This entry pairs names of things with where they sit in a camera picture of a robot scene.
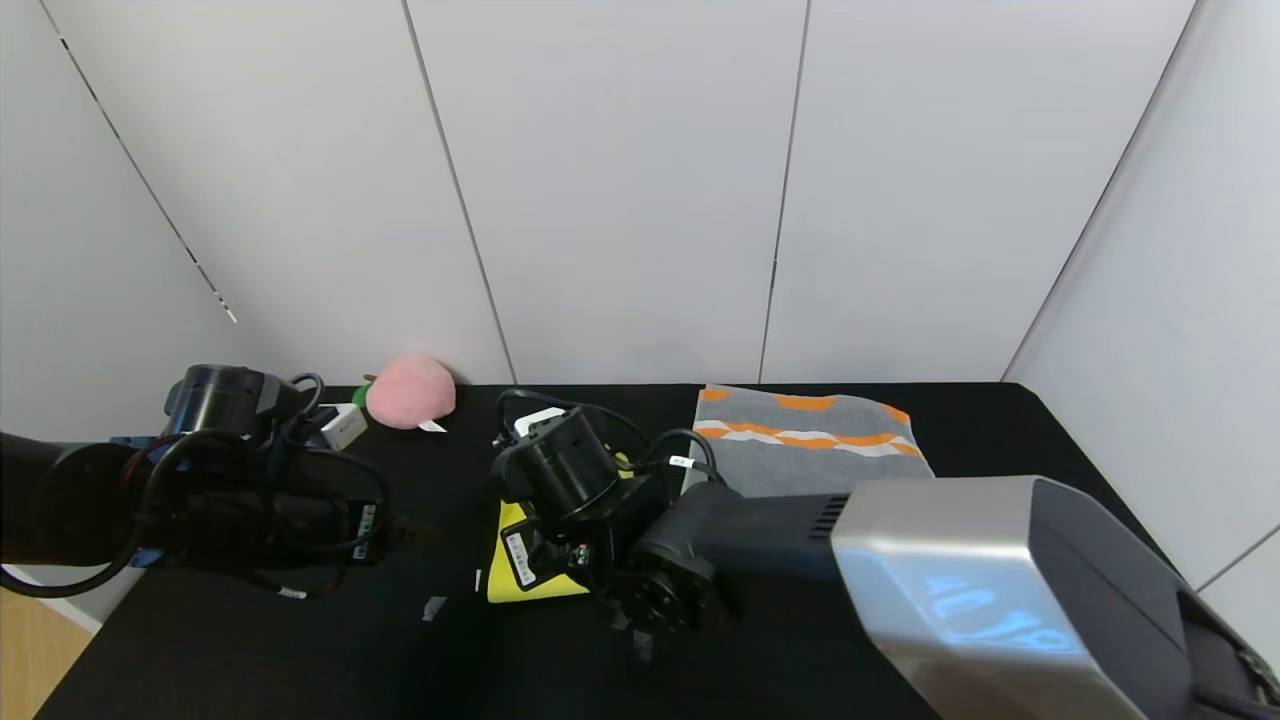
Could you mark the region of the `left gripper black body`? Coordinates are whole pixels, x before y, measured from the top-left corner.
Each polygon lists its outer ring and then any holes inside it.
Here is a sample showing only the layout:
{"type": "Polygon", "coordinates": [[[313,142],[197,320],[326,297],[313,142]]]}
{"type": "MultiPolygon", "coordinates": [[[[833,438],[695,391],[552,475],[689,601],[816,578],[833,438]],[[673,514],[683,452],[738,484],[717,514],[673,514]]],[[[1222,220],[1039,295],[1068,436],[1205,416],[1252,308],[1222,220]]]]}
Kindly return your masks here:
{"type": "Polygon", "coordinates": [[[264,505],[265,568],[364,566],[380,559],[387,506],[329,495],[278,493],[264,505]]]}

